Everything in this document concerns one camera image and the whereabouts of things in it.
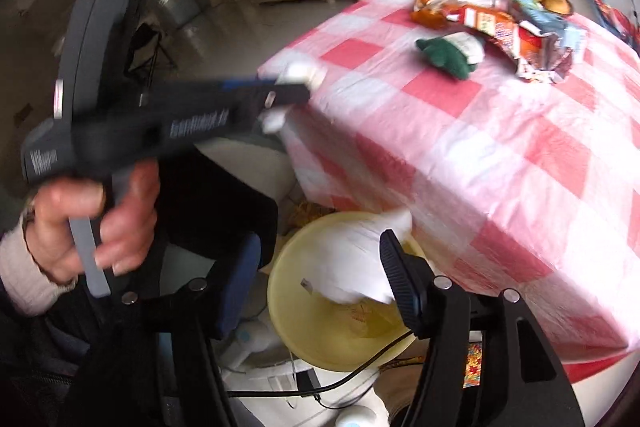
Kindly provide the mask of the person's left hand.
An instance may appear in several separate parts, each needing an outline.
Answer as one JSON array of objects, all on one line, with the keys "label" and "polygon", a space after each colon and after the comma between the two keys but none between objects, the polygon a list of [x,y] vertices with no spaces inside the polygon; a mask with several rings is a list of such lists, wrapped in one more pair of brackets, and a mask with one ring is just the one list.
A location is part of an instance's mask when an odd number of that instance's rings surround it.
[{"label": "person's left hand", "polygon": [[28,250],[54,283],[70,283],[84,269],[68,221],[101,217],[96,265],[116,275],[126,274],[142,265],[152,245],[158,193],[154,160],[134,166],[125,196],[107,212],[104,188],[98,182],[61,178],[44,184],[34,198],[34,221],[25,230]]}]

